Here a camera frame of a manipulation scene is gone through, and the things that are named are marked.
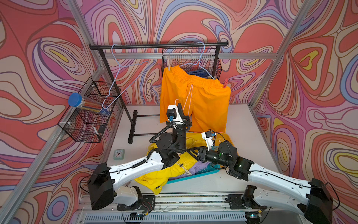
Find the lilac shorts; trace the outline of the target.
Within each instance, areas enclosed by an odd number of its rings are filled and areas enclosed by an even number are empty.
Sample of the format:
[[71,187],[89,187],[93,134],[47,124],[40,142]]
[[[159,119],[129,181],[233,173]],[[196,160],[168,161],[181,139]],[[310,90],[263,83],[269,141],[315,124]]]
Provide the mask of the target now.
[[210,162],[206,162],[206,163],[197,162],[197,163],[194,164],[193,167],[191,167],[191,168],[189,169],[189,172],[190,172],[191,175],[194,175],[196,171],[201,170],[201,169],[204,169],[204,168],[205,168],[206,166],[208,166],[209,164],[212,165],[212,163],[210,163]]

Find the orange shorts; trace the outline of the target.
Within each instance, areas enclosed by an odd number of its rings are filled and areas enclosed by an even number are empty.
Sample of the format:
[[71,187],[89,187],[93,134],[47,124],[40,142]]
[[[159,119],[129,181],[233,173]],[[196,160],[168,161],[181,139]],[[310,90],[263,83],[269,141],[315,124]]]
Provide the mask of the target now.
[[225,132],[227,114],[231,96],[230,87],[223,88],[217,79],[205,79],[187,74],[179,66],[169,71],[165,68],[161,83],[159,122],[167,121],[167,108],[169,105],[181,103],[184,105],[186,91],[193,85],[191,102],[192,124],[190,131],[206,132],[214,130]]

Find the yellow shorts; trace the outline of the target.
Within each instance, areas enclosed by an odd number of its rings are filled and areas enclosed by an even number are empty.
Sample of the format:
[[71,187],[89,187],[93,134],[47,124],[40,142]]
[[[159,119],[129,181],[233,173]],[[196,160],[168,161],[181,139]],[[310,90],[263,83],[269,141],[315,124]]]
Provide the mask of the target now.
[[[225,140],[234,145],[229,135],[226,133],[220,134],[216,135],[215,146],[219,146],[219,144]],[[186,135],[186,146],[188,148],[192,148],[207,145],[202,139],[201,133],[188,133]],[[180,159],[171,167],[145,174],[134,179],[134,181],[150,189],[153,194],[158,195],[162,191],[163,187],[167,184],[169,178],[180,176],[185,172],[191,175],[189,169],[197,162],[198,161],[194,159],[189,153],[180,154]]]

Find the red clothespin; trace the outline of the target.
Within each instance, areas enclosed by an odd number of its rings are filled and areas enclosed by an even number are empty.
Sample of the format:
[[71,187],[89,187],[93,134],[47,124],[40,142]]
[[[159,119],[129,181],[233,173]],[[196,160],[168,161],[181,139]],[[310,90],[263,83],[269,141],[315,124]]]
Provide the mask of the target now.
[[228,78],[225,78],[224,83],[223,83],[223,88],[225,89],[228,85]]

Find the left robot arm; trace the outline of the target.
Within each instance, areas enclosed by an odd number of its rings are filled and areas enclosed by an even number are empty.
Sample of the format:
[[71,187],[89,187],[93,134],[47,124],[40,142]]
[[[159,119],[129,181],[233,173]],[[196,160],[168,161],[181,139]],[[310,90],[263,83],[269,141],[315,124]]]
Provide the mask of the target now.
[[157,147],[147,156],[122,165],[109,167],[104,162],[96,167],[87,181],[92,210],[103,209],[111,203],[138,205],[142,199],[139,189],[124,184],[171,167],[180,159],[180,154],[187,151],[186,134],[192,122],[189,116],[184,115],[181,104],[169,105],[165,118],[166,127],[150,139]]

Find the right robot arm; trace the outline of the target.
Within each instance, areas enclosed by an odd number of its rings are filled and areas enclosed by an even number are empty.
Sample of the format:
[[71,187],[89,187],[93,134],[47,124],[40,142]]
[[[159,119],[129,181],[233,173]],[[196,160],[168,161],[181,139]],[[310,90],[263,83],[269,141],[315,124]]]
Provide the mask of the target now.
[[258,183],[285,194],[298,202],[295,208],[313,224],[331,224],[333,198],[327,189],[329,183],[312,178],[310,181],[295,179],[266,169],[252,160],[237,154],[237,149],[228,141],[217,150],[193,147],[187,152],[201,162],[211,162],[224,167],[227,174],[247,182]]

